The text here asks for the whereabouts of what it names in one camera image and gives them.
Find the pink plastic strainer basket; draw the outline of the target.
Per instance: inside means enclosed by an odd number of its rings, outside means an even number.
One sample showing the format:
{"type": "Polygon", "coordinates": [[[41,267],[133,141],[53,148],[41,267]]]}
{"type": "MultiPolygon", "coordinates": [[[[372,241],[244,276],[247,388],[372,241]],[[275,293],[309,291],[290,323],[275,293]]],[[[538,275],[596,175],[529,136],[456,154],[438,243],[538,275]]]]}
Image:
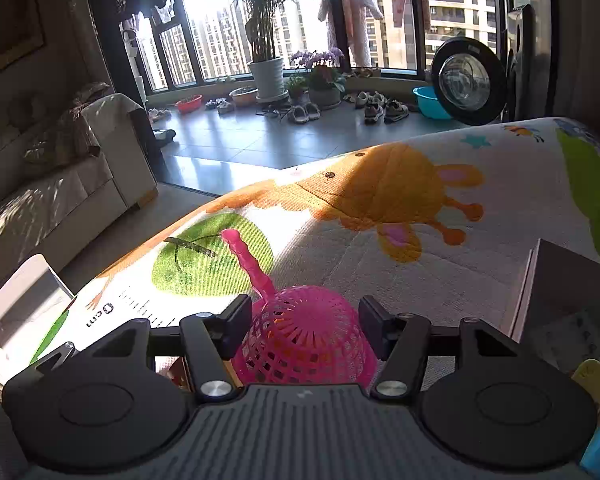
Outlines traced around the pink plastic strainer basket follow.
{"type": "Polygon", "coordinates": [[[245,384],[370,385],[377,358],[358,311],[343,296],[316,285],[277,289],[235,229],[222,240],[260,296],[232,367],[245,384]]]}

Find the yellow cheese toy keychain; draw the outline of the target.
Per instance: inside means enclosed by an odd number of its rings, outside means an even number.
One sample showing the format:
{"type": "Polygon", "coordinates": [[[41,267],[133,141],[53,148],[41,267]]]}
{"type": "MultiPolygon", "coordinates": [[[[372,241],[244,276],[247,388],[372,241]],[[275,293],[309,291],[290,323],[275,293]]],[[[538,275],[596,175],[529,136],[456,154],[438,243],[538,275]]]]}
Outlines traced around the yellow cheese toy keychain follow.
{"type": "Polygon", "coordinates": [[[572,373],[571,379],[592,396],[596,410],[600,411],[600,361],[583,361],[572,373]]]}

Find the colourful cartoon play mat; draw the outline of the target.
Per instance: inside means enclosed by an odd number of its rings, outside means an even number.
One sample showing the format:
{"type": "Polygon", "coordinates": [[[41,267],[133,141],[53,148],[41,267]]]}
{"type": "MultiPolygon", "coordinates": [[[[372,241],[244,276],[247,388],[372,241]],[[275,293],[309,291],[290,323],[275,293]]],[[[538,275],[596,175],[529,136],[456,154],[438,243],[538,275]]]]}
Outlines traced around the colourful cartoon play mat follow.
{"type": "Polygon", "coordinates": [[[370,295],[434,324],[500,328],[538,240],[600,263],[600,136],[565,117],[361,148],[201,206],[99,274],[46,330],[45,354],[130,318],[174,326],[253,286],[235,229],[277,289],[370,295]]]}

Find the pink cardboard box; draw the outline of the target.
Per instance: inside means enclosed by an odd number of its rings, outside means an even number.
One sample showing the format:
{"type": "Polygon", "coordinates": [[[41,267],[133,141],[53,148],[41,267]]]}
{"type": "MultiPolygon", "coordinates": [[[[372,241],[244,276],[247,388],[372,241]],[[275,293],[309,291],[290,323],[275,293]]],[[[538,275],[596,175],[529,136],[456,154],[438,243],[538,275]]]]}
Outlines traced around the pink cardboard box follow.
{"type": "Polygon", "coordinates": [[[500,330],[567,374],[600,360],[600,263],[538,240],[500,330]]]}

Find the beige sofa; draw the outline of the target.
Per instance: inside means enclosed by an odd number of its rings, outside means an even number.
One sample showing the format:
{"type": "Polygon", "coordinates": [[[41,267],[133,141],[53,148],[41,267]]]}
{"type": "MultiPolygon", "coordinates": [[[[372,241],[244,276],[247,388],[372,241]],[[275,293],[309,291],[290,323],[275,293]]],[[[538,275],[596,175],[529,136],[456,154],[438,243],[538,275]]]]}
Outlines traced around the beige sofa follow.
{"type": "Polygon", "coordinates": [[[90,84],[60,114],[26,93],[0,104],[0,287],[27,258],[66,266],[157,194],[137,128],[146,110],[90,84]]]}

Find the red plastic basin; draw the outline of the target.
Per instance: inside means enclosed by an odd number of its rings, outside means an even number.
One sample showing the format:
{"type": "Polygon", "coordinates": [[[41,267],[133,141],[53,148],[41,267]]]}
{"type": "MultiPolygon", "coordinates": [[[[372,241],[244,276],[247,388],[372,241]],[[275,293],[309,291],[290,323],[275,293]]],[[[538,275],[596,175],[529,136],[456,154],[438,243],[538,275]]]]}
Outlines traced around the red plastic basin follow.
{"type": "Polygon", "coordinates": [[[202,95],[195,94],[186,99],[181,99],[175,103],[175,107],[182,115],[193,113],[198,108],[202,107],[202,95]]]}

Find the blue plastic basin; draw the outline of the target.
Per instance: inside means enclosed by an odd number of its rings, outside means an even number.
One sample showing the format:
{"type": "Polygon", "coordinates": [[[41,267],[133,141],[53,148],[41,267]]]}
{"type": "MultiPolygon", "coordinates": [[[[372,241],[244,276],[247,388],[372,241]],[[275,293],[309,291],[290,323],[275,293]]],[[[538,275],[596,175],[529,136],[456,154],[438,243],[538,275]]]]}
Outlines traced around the blue plastic basin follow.
{"type": "Polygon", "coordinates": [[[416,87],[412,90],[420,112],[430,119],[451,120],[452,116],[439,102],[434,88],[431,86],[416,87]]]}

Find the flower pot with orchids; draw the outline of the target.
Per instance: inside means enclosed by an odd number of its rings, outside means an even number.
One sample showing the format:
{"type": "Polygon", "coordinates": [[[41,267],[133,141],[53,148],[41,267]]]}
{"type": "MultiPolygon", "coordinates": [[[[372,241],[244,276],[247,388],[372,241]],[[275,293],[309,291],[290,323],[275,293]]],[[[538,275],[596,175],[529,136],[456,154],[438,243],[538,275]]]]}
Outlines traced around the flower pot with orchids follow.
{"type": "Polygon", "coordinates": [[[290,58],[294,72],[287,80],[287,90],[294,99],[305,94],[321,110],[337,107],[344,93],[344,76],[339,64],[342,51],[337,47],[326,51],[297,51],[290,58]]]}

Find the washing machine door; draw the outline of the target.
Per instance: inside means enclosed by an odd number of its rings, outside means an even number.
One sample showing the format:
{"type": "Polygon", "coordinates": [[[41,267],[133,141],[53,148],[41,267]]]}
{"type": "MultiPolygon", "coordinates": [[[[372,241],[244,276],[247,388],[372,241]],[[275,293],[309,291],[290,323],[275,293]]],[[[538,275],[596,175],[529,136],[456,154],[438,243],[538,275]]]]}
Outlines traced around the washing machine door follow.
{"type": "Polygon", "coordinates": [[[445,40],[432,60],[431,80],[441,106],[465,125],[494,122],[505,106],[505,70],[496,54],[474,38],[445,40]]]}

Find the tall potted palm plant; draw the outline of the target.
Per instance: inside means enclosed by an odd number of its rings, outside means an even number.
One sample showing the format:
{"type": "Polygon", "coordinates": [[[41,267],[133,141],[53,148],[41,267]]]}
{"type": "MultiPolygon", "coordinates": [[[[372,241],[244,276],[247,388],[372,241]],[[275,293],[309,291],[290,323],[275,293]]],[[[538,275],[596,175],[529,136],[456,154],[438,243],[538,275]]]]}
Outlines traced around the tall potted palm plant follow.
{"type": "Polygon", "coordinates": [[[249,69],[258,89],[258,101],[277,102],[286,93],[283,59],[276,53],[275,12],[289,0],[235,0],[242,2],[248,20],[245,32],[250,45],[249,69]]]}

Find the beige curtain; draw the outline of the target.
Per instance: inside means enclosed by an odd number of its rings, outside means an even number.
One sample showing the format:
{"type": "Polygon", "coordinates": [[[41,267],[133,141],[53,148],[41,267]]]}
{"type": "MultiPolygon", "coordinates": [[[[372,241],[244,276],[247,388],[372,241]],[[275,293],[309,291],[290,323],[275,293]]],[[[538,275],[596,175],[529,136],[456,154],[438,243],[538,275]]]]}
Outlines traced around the beige curtain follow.
{"type": "Polygon", "coordinates": [[[600,0],[554,0],[553,113],[600,133],[600,0]]]}

